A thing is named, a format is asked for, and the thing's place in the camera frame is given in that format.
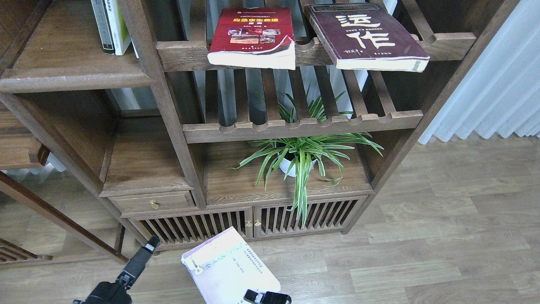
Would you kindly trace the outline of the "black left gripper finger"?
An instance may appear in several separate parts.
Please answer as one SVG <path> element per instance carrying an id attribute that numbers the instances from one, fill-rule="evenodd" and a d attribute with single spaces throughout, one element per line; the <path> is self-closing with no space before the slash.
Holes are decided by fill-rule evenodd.
<path id="1" fill-rule="evenodd" d="M 136 281 L 146 267 L 146 263 L 150 260 L 161 241 L 157 236 L 151 236 L 145 246 L 139 248 L 136 254 L 129 260 L 127 265 L 121 272 L 122 281 Z"/>

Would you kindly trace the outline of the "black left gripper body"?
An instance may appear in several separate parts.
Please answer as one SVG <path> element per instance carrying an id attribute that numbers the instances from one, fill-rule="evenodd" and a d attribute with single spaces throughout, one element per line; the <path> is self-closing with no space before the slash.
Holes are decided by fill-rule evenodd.
<path id="1" fill-rule="evenodd" d="M 100 282 L 89 296 L 83 300 L 73 300 L 73 304 L 131 304 L 127 290 L 133 285 L 133 277 L 120 275 L 114 283 Z"/>

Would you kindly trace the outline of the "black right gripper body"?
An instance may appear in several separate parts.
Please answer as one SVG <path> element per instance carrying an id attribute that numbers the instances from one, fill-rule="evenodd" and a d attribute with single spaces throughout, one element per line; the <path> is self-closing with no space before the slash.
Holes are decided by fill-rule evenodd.
<path id="1" fill-rule="evenodd" d="M 292 298 L 283 293 L 266 292 L 259 301 L 260 304 L 291 304 Z"/>

